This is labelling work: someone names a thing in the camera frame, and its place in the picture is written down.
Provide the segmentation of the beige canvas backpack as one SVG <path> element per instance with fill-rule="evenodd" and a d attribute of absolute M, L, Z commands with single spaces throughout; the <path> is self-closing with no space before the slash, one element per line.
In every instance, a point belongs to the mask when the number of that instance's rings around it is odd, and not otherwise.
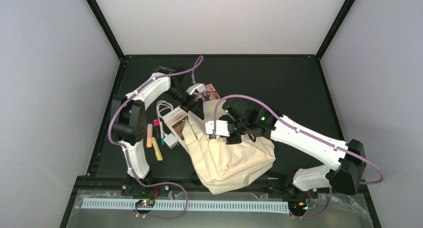
<path fill-rule="evenodd" d="M 204 103 L 204 119 L 189 111 L 183 125 L 187 153 L 200 182 L 214 195 L 244 188 L 272 168 L 274 144 L 262 137 L 253 142 L 243 135 L 240 144 L 228 145 L 224 137 L 210 139 L 205 123 L 213 119 L 217 100 Z"/>

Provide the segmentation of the orange highlighter pen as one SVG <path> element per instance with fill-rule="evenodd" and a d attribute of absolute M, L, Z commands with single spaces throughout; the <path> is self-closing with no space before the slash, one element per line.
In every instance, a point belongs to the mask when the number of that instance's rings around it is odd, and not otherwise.
<path fill-rule="evenodd" d="M 153 137 L 153 124 L 147 125 L 147 138 L 146 138 L 146 147 L 152 147 L 152 137 Z"/>

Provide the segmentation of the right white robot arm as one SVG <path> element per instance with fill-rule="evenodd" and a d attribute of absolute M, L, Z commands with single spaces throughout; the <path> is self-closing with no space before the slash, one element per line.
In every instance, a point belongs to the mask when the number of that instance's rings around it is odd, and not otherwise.
<path fill-rule="evenodd" d="M 227 129 L 217 126 L 217 134 L 226 137 L 227 144 L 241 142 L 247 135 L 256 142 L 265 138 L 287 144 L 320 161 L 320 166 L 298 169 L 284 183 L 285 193 L 298 197 L 311 189 L 333 188 L 347 195 L 355 195 L 361 184 L 366 163 L 362 142 L 333 139 L 294 122 L 285 115 L 276 118 L 266 108 L 254 105 L 241 98 L 225 101 L 226 112 L 218 122 L 227 122 Z"/>

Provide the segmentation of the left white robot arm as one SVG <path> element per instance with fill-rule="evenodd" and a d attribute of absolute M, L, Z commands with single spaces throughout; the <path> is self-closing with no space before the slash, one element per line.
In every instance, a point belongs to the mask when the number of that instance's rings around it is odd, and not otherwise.
<path fill-rule="evenodd" d="M 188 92 L 193 84 L 191 70 L 182 65 L 159 66 L 138 88 L 112 100 L 111 119 L 107 131 L 109 141 L 121 146 L 129 176 L 144 179 L 150 167 L 146 161 L 144 139 L 147 134 L 146 111 L 163 93 L 168 94 L 185 110 L 204 119 L 203 102 Z"/>

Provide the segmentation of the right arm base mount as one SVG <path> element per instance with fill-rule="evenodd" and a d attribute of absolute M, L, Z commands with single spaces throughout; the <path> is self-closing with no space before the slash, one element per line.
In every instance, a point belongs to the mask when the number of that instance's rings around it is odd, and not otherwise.
<path fill-rule="evenodd" d="M 318 198 L 318 194 L 314 191 L 301 191 L 294 185 L 286 185 L 280 180 L 268 180 L 266 192 L 271 198 L 281 198 L 287 201 L 302 201 Z"/>

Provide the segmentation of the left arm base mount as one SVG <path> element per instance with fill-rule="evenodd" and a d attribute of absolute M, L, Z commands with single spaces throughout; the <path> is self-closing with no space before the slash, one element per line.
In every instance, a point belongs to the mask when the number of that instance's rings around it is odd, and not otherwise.
<path fill-rule="evenodd" d="M 152 199 L 154 197 L 165 197 L 168 191 L 169 190 L 166 190 L 165 187 L 141 186 L 136 180 L 130 177 L 123 181 L 121 196 Z"/>

